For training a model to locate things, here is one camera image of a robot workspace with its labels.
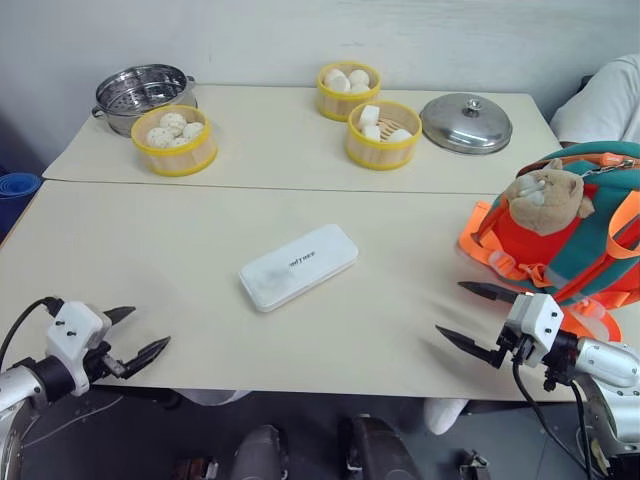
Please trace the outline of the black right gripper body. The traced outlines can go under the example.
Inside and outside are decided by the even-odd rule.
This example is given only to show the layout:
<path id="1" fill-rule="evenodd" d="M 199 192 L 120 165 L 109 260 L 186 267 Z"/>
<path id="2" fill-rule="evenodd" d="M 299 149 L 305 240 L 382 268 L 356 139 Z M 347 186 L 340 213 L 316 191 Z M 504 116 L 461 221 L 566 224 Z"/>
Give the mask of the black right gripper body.
<path id="1" fill-rule="evenodd" d="M 516 365 L 523 365 L 533 349 L 533 338 L 512 329 L 502 329 L 498 339 L 498 366 L 501 366 L 508 354 Z"/>

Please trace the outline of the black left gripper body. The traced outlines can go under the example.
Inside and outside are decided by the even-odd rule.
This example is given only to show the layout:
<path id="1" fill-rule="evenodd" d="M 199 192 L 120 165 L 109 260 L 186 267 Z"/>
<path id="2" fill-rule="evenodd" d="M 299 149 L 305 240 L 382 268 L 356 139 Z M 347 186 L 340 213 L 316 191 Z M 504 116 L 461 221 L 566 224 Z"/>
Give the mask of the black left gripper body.
<path id="1" fill-rule="evenodd" d="M 114 376 L 121 378 L 125 373 L 124 364 L 110 356 L 111 345 L 101 341 L 96 348 L 90 349 L 84 356 L 84 371 L 90 384 Z"/>

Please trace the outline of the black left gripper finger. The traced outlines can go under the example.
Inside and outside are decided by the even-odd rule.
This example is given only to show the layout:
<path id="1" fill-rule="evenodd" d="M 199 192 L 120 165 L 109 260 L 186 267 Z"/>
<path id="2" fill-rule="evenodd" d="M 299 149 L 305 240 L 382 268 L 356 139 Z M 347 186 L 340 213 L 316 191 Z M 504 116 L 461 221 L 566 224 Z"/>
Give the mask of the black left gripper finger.
<path id="1" fill-rule="evenodd" d="M 116 325 L 135 311 L 134 306 L 120 306 L 104 311 L 103 314 L 111 321 L 112 325 Z"/>
<path id="2" fill-rule="evenodd" d="M 170 336 L 158 339 L 143 347 L 137 355 L 130 361 L 123 364 L 123 379 L 129 379 L 149 364 L 151 364 L 166 348 L 171 340 Z"/>

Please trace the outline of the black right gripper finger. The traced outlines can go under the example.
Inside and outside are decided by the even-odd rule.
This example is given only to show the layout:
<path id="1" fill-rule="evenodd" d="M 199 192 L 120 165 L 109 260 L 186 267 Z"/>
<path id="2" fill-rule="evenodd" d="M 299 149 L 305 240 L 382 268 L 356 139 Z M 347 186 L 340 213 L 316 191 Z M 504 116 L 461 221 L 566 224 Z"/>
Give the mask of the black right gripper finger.
<path id="1" fill-rule="evenodd" d="M 503 351 L 501 349 L 488 350 L 477 345 L 472 338 L 459 332 L 455 332 L 439 325 L 436 325 L 435 328 L 447 340 L 463 352 L 491 365 L 496 369 L 501 367 L 503 362 Z"/>
<path id="2" fill-rule="evenodd" d="M 514 303 L 519 293 L 506 289 L 502 286 L 475 281 L 459 281 L 458 285 L 462 288 L 491 301 L 501 301 L 505 303 Z"/>

